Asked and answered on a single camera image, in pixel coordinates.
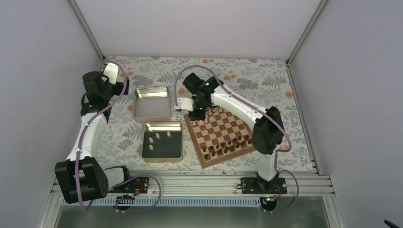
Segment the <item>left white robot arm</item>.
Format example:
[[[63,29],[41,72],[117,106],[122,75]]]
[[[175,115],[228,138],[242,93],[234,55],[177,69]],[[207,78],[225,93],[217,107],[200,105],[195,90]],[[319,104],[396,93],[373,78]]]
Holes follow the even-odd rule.
[[[107,196],[109,182],[120,192],[132,187],[132,179],[124,169],[105,172],[96,160],[102,134],[111,114],[111,99],[128,94],[128,82],[118,82],[118,69],[107,66],[104,71],[83,75],[85,94],[81,99],[81,126],[75,145],[65,161],[55,165],[55,175],[64,200],[68,204],[101,199]]]

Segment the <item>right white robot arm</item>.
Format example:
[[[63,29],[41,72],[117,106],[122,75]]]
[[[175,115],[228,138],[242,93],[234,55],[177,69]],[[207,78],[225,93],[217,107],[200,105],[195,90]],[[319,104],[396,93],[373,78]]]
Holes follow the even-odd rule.
[[[190,120],[205,120],[207,109],[215,105],[230,111],[249,126],[252,145],[260,153],[257,186],[262,193],[270,193],[276,186],[274,178],[279,174],[276,148],[286,137],[279,110],[250,103],[215,76],[204,81],[191,73],[183,85],[192,93],[191,105],[185,106]]]

